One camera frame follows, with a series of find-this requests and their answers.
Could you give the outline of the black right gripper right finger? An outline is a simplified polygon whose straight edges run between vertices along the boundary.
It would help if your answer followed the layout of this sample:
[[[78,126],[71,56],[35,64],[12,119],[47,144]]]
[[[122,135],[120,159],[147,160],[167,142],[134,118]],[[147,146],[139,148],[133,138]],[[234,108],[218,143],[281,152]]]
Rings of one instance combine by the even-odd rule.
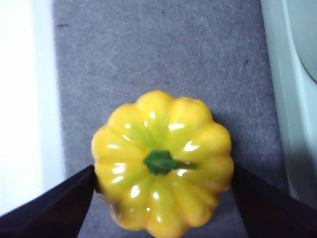
[[[292,198],[240,164],[234,166],[233,193],[251,238],[315,238],[316,209]]]

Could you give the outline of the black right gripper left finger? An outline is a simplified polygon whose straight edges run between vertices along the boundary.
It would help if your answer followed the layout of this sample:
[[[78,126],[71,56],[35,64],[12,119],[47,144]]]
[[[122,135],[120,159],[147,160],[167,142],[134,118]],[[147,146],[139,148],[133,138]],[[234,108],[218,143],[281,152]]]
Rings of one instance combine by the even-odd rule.
[[[2,238],[75,238],[94,192],[94,166],[0,217]]]

